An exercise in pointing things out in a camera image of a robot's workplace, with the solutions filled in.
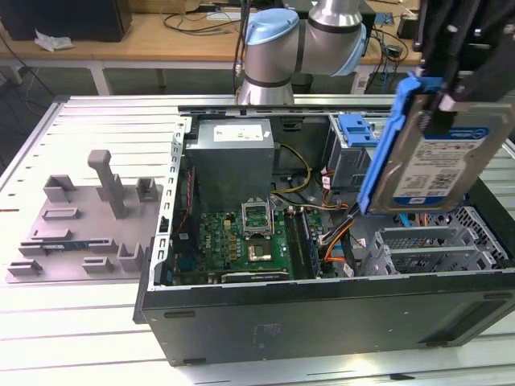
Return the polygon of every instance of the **computer case side panel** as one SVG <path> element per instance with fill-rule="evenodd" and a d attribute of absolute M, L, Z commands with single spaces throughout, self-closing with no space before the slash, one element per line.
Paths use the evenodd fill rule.
<path fill-rule="evenodd" d="M 515 273 L 146 292 L 175 366 L 465 344 L 515 309 Z"/>

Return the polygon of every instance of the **desk leg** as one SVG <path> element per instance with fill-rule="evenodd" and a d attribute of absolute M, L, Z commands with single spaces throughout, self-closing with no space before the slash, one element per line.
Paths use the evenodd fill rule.
<path fill-rule="evenodd" d="M 373 72 L 373 66 L 357 66 L 356 75 L 352 82 L 351 94 L 365 94 L 365 89 L 369 82 L 370 74 Z"/>
<path fill-rule="evenodd" d="M 89 71 L 91 71 L 91 76 L 97 86 L 98 95 L 113 95 L 111 85 L 105 77 L 104 66 L 98 63 L 90 64 Z"/>
<path fill-rule="evenodd" d="M 160 88 L 165 88 L 167 86 L 167 78 L 164 77 L 164 70 L 158 68 L 155 70 L 155 73 L 158 76 L 158 86 Z"/>
<path fill-rule="evenodd" d="M 2 74 L 7 76 L 7 79 L 13 82 L 13 84 L 22 84 L 23 79 L 19 75 L 19 71 L 17 67 L 0 67 L 0 71 Z"/>

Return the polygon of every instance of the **floor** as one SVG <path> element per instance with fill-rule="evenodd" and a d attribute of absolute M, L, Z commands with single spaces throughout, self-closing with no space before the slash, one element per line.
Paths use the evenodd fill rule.
<path fill-rule="evenodd" d="M 56 95 L 97 95 L 89 70 L 79 68 L 41 68 L 38 76 Z M 166 70 L 167 87 L 160 88 L 155 70 L 109 69 L 107 76 L 118 95 L 134 94 L 231 94 L 232 74 L 218 70 L 212 76 L 209 70 Z M 0 86 L 0 174 L 37 125 L 53 98 L 33 75 L 22 69 L 23 84 L 15 87 L 7 82 Z M 369 93 L 392 93 L 397 82 L 404 77 L 398 74 L 390 90 L 382 90 L 379 76 Z M 313 93 L 348 93 L 353 75 L 344 77 L 316 76 L 311 87 Z"/>

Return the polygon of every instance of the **hard drive label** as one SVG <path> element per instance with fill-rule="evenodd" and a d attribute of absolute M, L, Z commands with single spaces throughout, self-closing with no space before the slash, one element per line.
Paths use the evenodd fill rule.
<path fill-rule="evenodd" d="M 395 190 L 399 204 L 432 204 L 446 197 L 467 168 L 465 158 L 481 146 L 488 129 L 455 127 L 425 136 L 417 145 Z"/>

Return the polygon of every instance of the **paper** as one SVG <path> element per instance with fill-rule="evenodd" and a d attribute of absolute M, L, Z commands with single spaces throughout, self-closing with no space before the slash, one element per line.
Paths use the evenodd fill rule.
<path fill-rule="evenodd" d="M 47 51 L 53 52 L 74 47 L 70 38 L 54 38 L 53 36 L 46 36 L 38 30 L 35 30 L 35 34 L 37 37 L 34 39 L 34 43 Z"/>

